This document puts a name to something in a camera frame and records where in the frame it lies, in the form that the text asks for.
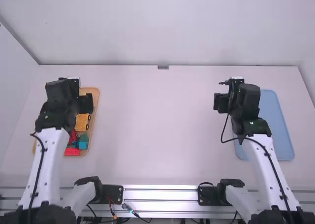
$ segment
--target blue mat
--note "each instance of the blue mat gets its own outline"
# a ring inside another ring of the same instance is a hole
[[[270,127],[277,158],[279,161],[292,161],[294,150],[277,94],[272,90],[261,90],[260,92],[259,117],[265,119]],[[236,155],[242,160],[248,160],[238,140],[234,141],[234,145]]]

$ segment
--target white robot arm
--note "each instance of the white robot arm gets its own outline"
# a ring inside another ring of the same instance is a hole
[[[47,101],[31,134],[37,141],[29,181],[18,209],[5,214],[4,224],[75,224],[86,204],[102,196],[99,178],[87,177],[60,200],[60,168],[70,131],[77,113],[92,113],[94,108],[92,95],[79,95],[79,81],[59,78],[46,84]]]
[[[277,160],[271,131],[267,122],[258,117],[260,88],[245,84],[242,77],[232,77],[219,84],[228,85],[227,94],[215,94],[214,110],[227,113],[221,142],[238,139],[250,159],[258,185],[258,199],[245,188],[241,180],[222,179],[217,185],[218,199],[231,204],[245,223],[315,223],[315,216],[303,212],[289,188]],[[222,140],[228,116],[237,138]]]

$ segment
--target wooden tray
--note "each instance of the wooden tray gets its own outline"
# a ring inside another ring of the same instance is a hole
[[[89,129],[86,132],[77,132],[78,136],[80,136],[84,133],[88,134],[88,137],[89,137],[88,149],[87,150],[81,150],[79,156],[73,156],[73,157],[82,157],[85,154],[87,154],[89,149],[90,149],[94,119],[95,119],[95,114],[96,114],[96,109],[97,109],[97,104],[98,104],[98,99],[99,99],[99,90],[97,88],[80,88],[79,94],[80,95],[85,95],[85,94],[92,94],[93,95],[94,111],[91,114],[91,119],[89,121]],[[36,142],[37,141],[35,140],[34,145],[33,145],[33,149],[32,149],[33,154],[35,154]]]

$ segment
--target yellow toy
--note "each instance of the yellow toy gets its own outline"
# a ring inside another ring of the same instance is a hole
[[[89,129],[90,119],[91,119],[91,115],[89,113],[77,114],[75,127],[74,127],[75,131],[86,132]]]

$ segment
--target black cable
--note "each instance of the black cable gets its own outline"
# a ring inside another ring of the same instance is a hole
[[[149,221],[144,220],[142,217],[138,217],[138,218],[141,219],[142,221],[146,222],[146,223],[150,223],[152,221],[152,218]]]
[[[228,116],[229,116],[229,114],[227,114],[227,117],[226,117],[226,120],[225,120],[225,123],[224,123],[224,127],[223,127],[223,130],[222,130],[222,134],[221,134],[221,143],[222,143],[222,144],[227,143],[227,142],[230,142],[230,141],[232,141],[232,140],[238,139],[238,138],[236,137],[236,138],[232,138],[232,139],[228,139],[228,140],[226,140],[226,141],[223,141],[223,133],[224,133],[224,130],[225,130],[225,127],[226,127],[226,123],[227,123]],[[250,141],[252,141],[252,142],[258,144],[258,145],[263,149],[263,151],[265,152],[265,155],[267,156],[267,158],[268,158],[268,160],[269,160],[269,162],[270,162],[270,164],[271,164],[272,170],[273,170],[273,172],[274,172],[274,174],[275,174],[275,176],[276,176],[278,185],[279,185],[279,187],[280,187],[280,192],[281,192],[281,194],[282,194],[282,197],[283,197],[283,200],[284,200],[286,209],[287,209],[287,211],[288,211],[288,213],[289,213],[290,223],[291,223],[291,224],[294,224],[293,216],[292,216],[292,213],[291,213],[291,210],[290,210],[290,207],[289,207],[289,203],[288,203],[288,201],[287,201],[287,197],[286,197],[286,195],[285,195],[285,193],[284,193],[284,189],[283,189],[283,187],[282,187],[280,178],[279,178],[279,176],[278,176],[278,173],[277,173],[277,171],[276,171],[276,168],[275,168],[275,166],[274,166],[274,163],[273,163],[272,160],[271,160],[271,157],[270,157],[269,152],[267,151],[267,149],[265,148],[265,146],[263,146],[263,145],[262,145],[261,143],[259,143],[258,141],[254,140],[254,139],[251,139],[251,138],[248,138],[248,137],[245,137],[244,139],[250,140]]]
[[[192,220],[193,222],[195,222],[195,223],[197,223],[197,224],[200,224],[199,222],[197,222],[196,220],[194,220],[194,219],[190,219],[190,220]]]
[[[90,211],[93,213],[94,217],[97,218],[97,215],[95,214],[94,210],[90,207],[90,205],[87,204],[87,207],[90,209]]]
[[[36,174],[36,179],[35,179],[35,184],[34,184],[34,188],[33,188],[33,192],[31,194],[31,200],[30,200],[30,204],[29,204],[29,209],[28,209],[28,224],[31,224],[31,208],[34,202],[34,198],[36,196],[36,190],[37,190],[37,185],[38,185],[38,180],[39,180],[39,174],[40,174],[40,170],[41,170],[41,166],[43,164],[43,160],[44,160],[44,153],[47,151],[44,147],[43,141],[41,141],[40,138],[38,138],[35,135],[36,132],[34,132],[33,134],[30,134],[30,136],[34,137],[35,139],[37,139],[41,145],[41,157],[40,157],[40,162],[39,162],[39,166],[38,166],[38,170],[37,170],[37,174]]]
[[[237,214],[238,214],[238,212],[236,211],[236,212],[235,212],[235,215],[234,215],[234,217],[233,217],[233,220],[230,222],[230,224],[232,224],[232,223],[235,221]]]
[[[122,223],[126,223],[126,222],[128,222],[130,220],[130,218],[124,218],[123,220],[122,220]]]

